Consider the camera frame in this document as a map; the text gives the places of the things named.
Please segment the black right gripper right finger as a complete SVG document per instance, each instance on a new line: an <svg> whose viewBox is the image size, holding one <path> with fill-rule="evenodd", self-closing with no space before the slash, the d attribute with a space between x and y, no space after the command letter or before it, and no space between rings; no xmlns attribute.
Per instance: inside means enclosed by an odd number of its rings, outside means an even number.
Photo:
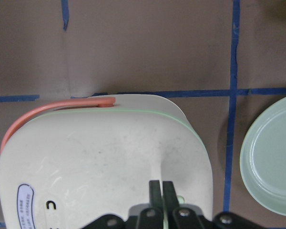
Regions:
<svg viewBox="0 0 286 229"><path fill-rule="evenodd" d="M169 229L204 229L203 212L193 204L180 204L172 181L163 181L163 200Z"/></svg>

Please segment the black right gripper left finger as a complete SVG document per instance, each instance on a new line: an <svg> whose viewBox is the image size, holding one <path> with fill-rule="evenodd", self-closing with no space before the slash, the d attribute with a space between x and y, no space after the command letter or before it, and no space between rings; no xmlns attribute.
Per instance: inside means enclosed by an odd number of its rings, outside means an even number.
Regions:
<svg viewBox="0 0 286 229"><path fill-rule="evenodd" d="M159 180L149 181L149 204L138 216L137 229L163 229L163 202Z"/></svg>

